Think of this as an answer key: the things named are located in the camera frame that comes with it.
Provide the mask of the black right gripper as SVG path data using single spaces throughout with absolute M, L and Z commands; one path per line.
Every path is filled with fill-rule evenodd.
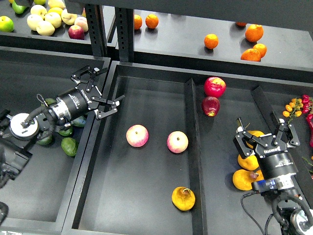
M 298 169 L 287 148 L 296 148 L 300 140 L 293 124 L 278 118 L 272 111 L 270 118 L 275 126 L 272 145 L 259 137 L 249 133 L 240 117 L 236 119 L 238 125 L 233 142 L 243 159 L 255 155 L 265 180 L 278 178 L 283 175 L 294 175 Z

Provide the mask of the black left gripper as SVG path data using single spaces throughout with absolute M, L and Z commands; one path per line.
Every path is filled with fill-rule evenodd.
M 96 77 L 107 71 L 108 68 L 99 69 L 86 65 L 72 73 L 71 80 L 76 86 L 58 95 L 55 114 L 59 118 L 77 118 L 94 111 L 96 119 L 100 120 L 116 113 L 120 101 L 125 96 L 121 95 L 114 100 L 102 98 L 102 94 L 95 85 Z

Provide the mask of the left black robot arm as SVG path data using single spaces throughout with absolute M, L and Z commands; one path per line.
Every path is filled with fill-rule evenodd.
M 28 164 L 31 153 L 27 150 L 37 141 L 52 137 L 54 132 L 68 130 L 75 120 L 93 111 L 97 120 L 117 112 L 120 100 L 104 98 L 95 85 L 97 76 L 108 68 L 98 69 L 87 65 L 75 71 L 71 80 L 75 87 L 56 97 L 49 104 L 37 95 L 40 107 L 32 112 L 11 115 L 4 109 L 0 113 L 0 186 L 15 180 Z

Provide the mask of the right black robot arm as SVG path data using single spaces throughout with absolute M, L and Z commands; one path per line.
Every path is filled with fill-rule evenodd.
M 237 119 L 238 128 L 233 142 L 243 158 L 256 156 L 263 180 L 252 184 L 254 191 L 270 195 L 272 215 L 280 224 L 284 235 L 311 235 L 313 211 L 304 202 L 294 185 L 298 169 L 288 151 L 299 141 L 291 124 L 278 119 L 274 111 L 263 111 L 267 123 L 274 127 L 271 133 L 256 137 L 249 133 Z

